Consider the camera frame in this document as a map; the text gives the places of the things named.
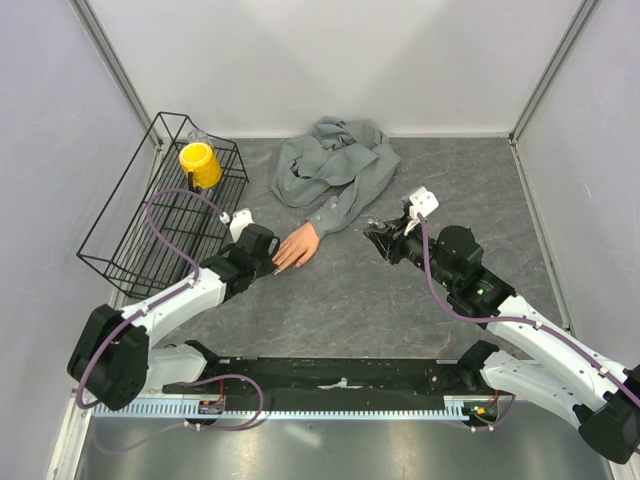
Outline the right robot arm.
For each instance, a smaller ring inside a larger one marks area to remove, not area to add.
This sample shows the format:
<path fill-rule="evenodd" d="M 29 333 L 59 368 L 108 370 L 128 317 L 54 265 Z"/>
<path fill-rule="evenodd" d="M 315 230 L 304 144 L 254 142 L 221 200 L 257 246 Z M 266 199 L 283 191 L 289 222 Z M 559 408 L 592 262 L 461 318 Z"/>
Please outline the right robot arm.
<path fill-rule="evenodd" d="M 545 318 L 508 283 L 483 266 L 483 248 L 470 229 L 447 226 L 428 236 L 425 219 L 371 222 L 364 230 L 391 264 L 408 260 L 429 288 L 443 287 L 437 304 L 529 355 L 531 366 L 490 348 L 458 368 L 467 392 L 505 391 L 554 413 L 607 460 L 625 464 L 639 451 L 639 370 L 585 346 Z"/>

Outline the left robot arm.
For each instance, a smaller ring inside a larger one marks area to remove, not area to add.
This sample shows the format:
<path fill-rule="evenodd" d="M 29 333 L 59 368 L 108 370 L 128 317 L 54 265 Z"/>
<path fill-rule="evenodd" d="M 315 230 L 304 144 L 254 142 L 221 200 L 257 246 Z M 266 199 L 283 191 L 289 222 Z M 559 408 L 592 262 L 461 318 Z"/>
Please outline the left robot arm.
<path fill-rule="evenodd" d="M 107 408 L 120 410 L 140 393 L 165 385 L 185 382 L 198 393 L 215 389 L 220 371 L 209 363 L 213 355 L 199 344 L 155 346 L 187 320 L 270 274 L 271 246 L 278 243 L 271 230 L 251 223 L 196 274 L 120 310 L 107 304 L 95 308 L 67 365 L 78 382 L 77 400 L 88 391 Z"/>

